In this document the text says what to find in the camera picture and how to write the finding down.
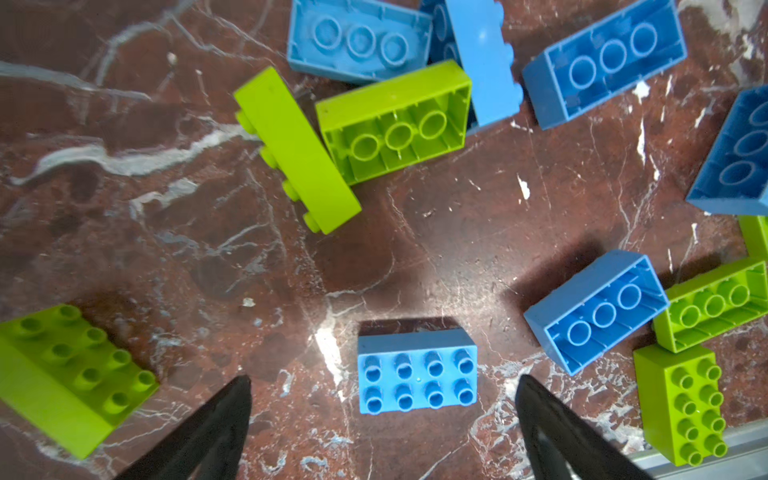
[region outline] blue toy brick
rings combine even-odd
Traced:
[[[493,0],[422,0],[432,14],[429,59],[454,59],[472,79],[468,134],[520,111],[523,88],[512,78],[515,52],[504,43],[504,8]]]
[[[463,329],[361,336],[360,413],[468,406],[477,401],[478,347]]]
[[[768,85],[743,91],[686,200],[712,214],[768,216]]]
[[[688,56],[674,0],[640,0],[550,46],[523,69],[543,130]]]
[[[293,0],[288,64],[368,84],[424,68],[432,16],[373,0]]]
[[[613,250],[527,312],[539,343],[574,375],[670,305],[647,256]]]

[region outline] green toy brick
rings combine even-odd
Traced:
[[[455,61],[318,102],[320,131],[349,185],[464,147],[472,80]]]
[[[765,217],[739,217],[741,234],[750,257],[768,260],[768,221]]]
[[[654,319],[660,345],[682,352],[768,314],[763,260],[745,258],[667,290],[670,307]]]
[[[0,324],[0,399],[85,458],[157,390],[152,372],[60,305]]]
[[[237,121],[264,142],[261,157],[283,171],[288,197],[304,202],[310,230],[331,233],[360,213],[360,203],[274,68],[262,71],[234,97],[242,108]]]
[[[722,370],[711,350],[670,353],[651,345],[634,351],[634,368],[646,442],[676,466],[728,453],[717,388]]]

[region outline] upright blue brick with studs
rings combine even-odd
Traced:
[[[373,0],[293,0],[288,64],[368,84],[424,68],[432,16]]]
[[[640,0],[544,50],[523,80],[547,130],[687,56],[675,0]]]
[[[472,79],[468,134],[520,111],[523,88],[512,78],[515,52],[504,42],[504,8],[493,0],[422,0],[432,14],[430,61],[454,59]]]
[[[613,250],[527,312],[539,343],[575,375],[670,305],[647,256]]]
[[[768,85],[743,91],[686,200],[712,214],[768,216]]]
[[[478,347],[463,329],[361,336],[360,413],[408,412],[477,402]]]

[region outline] building block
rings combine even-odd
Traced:
[[[750,257],[768,260],[768,219],[739,216],[739,226]]]
[[[613,250],[524,317],[549,358],[575,375],[668,306],[648,257]]]
[[[571,121],[688,56],[674,0],[640,0],[548,47],[523,69],[543,130]]]
[[[768,85],[736,98],[686,201],[712,214],[766,216],[766,184]]]
[[[512,78],[515,51],[504,43],[504,7],[493,0],[422,0],[432,14],[429,59],[453,59],[472,79],[468,134],[520,111],[523,88]]]
[[[646,442],[678,467],[728,453],[717,388],[723,372],[711,350],[670,353],[650,345],[634,351],[634,368]]]
[[[477,361],[464,329],[361,336],[360,413],[469,406],[477,401]]]
[[[455,61],[316,104],[331,158],[349,185],[464,147],[472,81]]]
[[[764,260],[745,258],[667,290],[669,310],[654,319],[659,345],[682,352],[768,314]]]
[[[309,211],[304,222],[314,233],[333,232],[361,211],[360,203],[320,143],[299,105],[272,67],[234,94],[242,111],[237,121],[264,142],[261,157],[282,170],[283,189]]]
[[[427,65],[432,16],[373,0],[293,0],[288,64],[368,84]]]
[[[80,459],[157,387],[74,306],[0,324],[0,399]]]

